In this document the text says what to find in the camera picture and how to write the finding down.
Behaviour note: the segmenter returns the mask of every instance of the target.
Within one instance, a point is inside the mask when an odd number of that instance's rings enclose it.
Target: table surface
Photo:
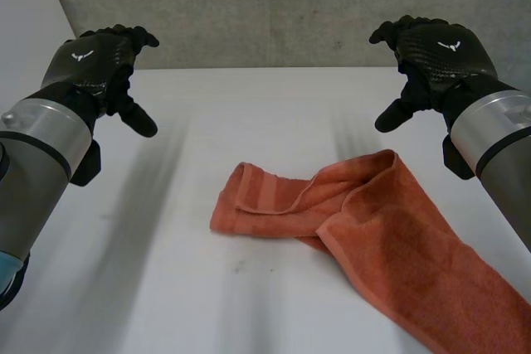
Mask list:
[[[41,233],[27,281],[0,316],[0,351],[428,352],[328,256],[296,240],[209,230],[241,161],[310,178],[392,148],[458,236],[531,300],[531,254],[478,181],[445,169],[442,117],[374,129],[403,84],[388,68],[135,72],[132,93],[159,133],[98,122],[103,171],[70,187]]]

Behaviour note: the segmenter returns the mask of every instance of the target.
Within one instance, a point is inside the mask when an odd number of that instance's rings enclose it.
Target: silver cylindrical wrist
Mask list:
[[[531,127],[531,95],[505,90],[478,99],[466,108],[451,128],[451,141],[476,171],[480,159],[504,138]]]
[[[55,149],[74,174],[92,141],[75,112],[48,99],[23,99],[0,117],[0,134],[19,133]]]

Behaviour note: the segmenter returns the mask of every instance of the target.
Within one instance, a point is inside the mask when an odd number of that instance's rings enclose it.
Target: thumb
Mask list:
[[[408,81],[402,91],[402,97],[395,99],[376,119],[374,127],[377,131],[381,133],[391,132],[411,119],[413,114],[420,110],[417,105],[404,99],[408,97],[407,92],[414,89],[413,84]]]
[[[121,94],[113,98],[107,114],[113,115],[115,113],[118,113],[122,122],[144,137],[153,137],[158,132],[157,124],[127,94]]]
[[[127,111],[118,112],[122,122],[144,137],[153,137],[158,132],[157,124],[144,109],[132,103]]]

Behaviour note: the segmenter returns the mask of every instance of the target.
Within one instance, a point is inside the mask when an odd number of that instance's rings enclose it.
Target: orange towel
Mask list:
[[[461,242],[393,151],[310,181],[242,163],[210,227],[331,254],[365,299],[435,353],[531,352],[531,306]]]

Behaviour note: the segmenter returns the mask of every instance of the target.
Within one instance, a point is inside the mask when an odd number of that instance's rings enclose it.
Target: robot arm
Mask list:
[[[157,133],[127,93],[143,46],[158,41],[141,27],[68,41],[41,90],[0,116],[0,309],[20,289],[30,249],[68,183],[84,186],[100,171],[95,121],[118,113],[137,133]]]
[[[531,95],[473,76],[445,101],[467,104],[463,91],[490,94],[445,115],[451,141],[531,251]]]
[[[376,128],[390,132],[419,110],[442,113],[445,165],[462,179],[477,176],[531,251],[531,95],[500,82],[480,40],[461,25],[405,16],[369,41],[385,41],[407,76]]]

